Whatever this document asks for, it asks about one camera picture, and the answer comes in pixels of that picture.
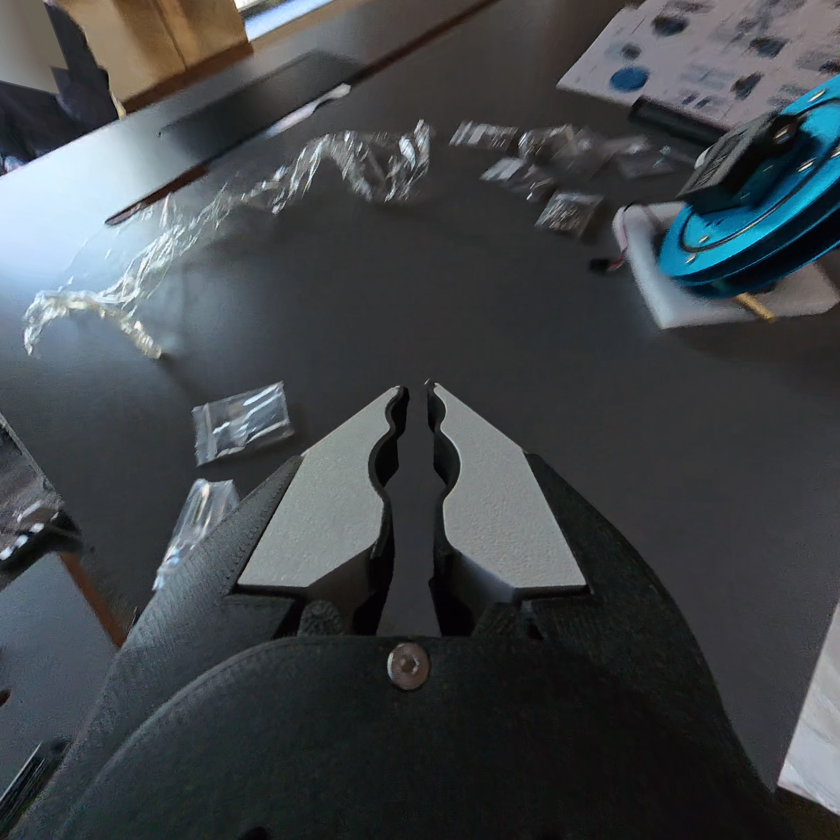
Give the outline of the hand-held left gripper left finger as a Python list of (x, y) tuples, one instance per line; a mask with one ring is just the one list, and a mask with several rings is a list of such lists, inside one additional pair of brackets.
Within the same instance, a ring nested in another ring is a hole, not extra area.
[(376, 634), (395, 558), (386, 486), (399, 468), (409, 399), (394, 386), (305, 451), (239, 590), (330, 602), (346, 633)]

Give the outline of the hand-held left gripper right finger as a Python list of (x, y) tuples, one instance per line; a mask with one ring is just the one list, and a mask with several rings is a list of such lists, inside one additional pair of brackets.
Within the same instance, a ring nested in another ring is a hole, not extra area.
[(433, 466), (443, 482), (429, 581), (440, 633), (471, 635), (498, 605), (586, 592), (525, 450), (441, 384), (426, 386)]

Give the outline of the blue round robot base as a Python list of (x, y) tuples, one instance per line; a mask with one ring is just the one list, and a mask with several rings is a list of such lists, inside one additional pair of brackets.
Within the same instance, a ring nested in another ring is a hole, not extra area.
[(836, 249), (839, 77), (723, 134), (677, 199), (658, 267), (700, 298), (765, 291)]

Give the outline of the dark grey desk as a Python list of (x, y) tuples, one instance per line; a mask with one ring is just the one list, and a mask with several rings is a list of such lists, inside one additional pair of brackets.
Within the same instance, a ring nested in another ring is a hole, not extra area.
[(235, 150), (261, 132), (227, 149), (219, 145), (195, 148), (161, 140), (157, 133), (169, 123), (300, 56), (270, 60), (271, 54), (266, 53), (242, 59), (214, 76), (3, 176), (2, 227), (11, 228), (31, 219), (46, 221), (54, 215), (74, 217), (89, 212), (101, 199), (106, 200), (105, 216), (112, 217), (124, 206), (137, 203), (186, 173)]
[[(188, 408), (282, 380), (299, 455), (141, 612), (15, 838), (794, 838), (770, 791), (837, 603), (838, 319), (657, 339), (627, 278), (434, 142), (415, 203), (336, 175), (171, 273), (180, 341), (41, 360), (2, 413), (134, 594), (186, 493)], [(509, 436), (587, 581), (443, 636), (427, 386)], [(376, 634), (237, 587), (312, 445), (409, 394)]]

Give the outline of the black desk panel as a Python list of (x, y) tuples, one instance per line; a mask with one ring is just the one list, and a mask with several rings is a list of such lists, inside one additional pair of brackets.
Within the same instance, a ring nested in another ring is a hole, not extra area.
[(268, 75), (169, 123), (157, 135), (195, 148), (226, 149), (255, 136), (309, 102), (351, 82), (362, 65), (313, 50)]

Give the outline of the white foam pad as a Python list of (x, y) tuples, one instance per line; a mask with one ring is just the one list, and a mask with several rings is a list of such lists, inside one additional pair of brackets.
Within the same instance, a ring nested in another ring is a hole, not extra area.
[[(619, 251), (657, 326), (667, 330), (760, 320), (755, 311), (735, 300), (707, 299), (678, 286), (658, 267), (655, 237), (668, 229), (682, 208), (679, 202), (625, 205), (612, 220)], [(838, 289), (817, 264), (753, 297), (776, 319), (821, 315), (839, 302)]]

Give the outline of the crumpled clear plastic wrap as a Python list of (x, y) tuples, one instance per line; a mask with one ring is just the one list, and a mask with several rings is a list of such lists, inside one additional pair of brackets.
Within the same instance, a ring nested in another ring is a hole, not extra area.
[(141, 320), (164, 278), (193, 249), (220, 236), (245, 210), (273, 216), (298, 204), (320, 170), (333, 168), (351, 195), (371, 204), (406, 203), (429, 169), (433, 131), (420, 119), (405, 133), (345, 130), (306, 142), (289, 162), (260, 177), (209, 175), (89, 237), (58, 288), (41, 290), (23, 317), (23, 345), (35, 356), (49, 325), (73, 316), (110, 323), (145, 357), (165, 347)]

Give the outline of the person's white clothing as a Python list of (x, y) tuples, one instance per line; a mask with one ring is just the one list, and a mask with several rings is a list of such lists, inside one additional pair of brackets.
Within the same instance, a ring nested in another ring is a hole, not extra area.
[(838, 607), (784, 759), (779, 786), (839, 814)]

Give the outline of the printed instruction sheet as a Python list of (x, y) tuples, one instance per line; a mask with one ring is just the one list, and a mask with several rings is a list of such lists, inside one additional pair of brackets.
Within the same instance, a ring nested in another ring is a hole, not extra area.
[(619, 11), (556, 88), (664, 103), (731, 128), (838, 76), (839, 3), (649, 1)]

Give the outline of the dark cloth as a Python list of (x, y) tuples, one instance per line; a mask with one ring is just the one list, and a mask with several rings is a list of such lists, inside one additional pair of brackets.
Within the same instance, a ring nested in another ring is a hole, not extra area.
[(3, 175), (118, 120), (108, 72), (99, 65), (72, 16), (44, 2), (66, 62), (54, 68), (58, 92), (1, 84)]

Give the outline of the brown cardboard box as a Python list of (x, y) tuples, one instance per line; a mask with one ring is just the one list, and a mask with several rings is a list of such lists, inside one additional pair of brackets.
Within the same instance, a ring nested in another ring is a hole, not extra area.
[(251, 56), (234, 1), (58, 1), (81, 27), (122, 115)]

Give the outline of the large glass window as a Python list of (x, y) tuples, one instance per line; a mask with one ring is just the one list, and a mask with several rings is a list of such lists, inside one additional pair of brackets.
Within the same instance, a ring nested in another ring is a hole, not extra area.
[(330, 1), (234, 1), (244, 20), (272, 14), (277, 10), (280, 10), (282, 17), (294, 19), (330, 3)]

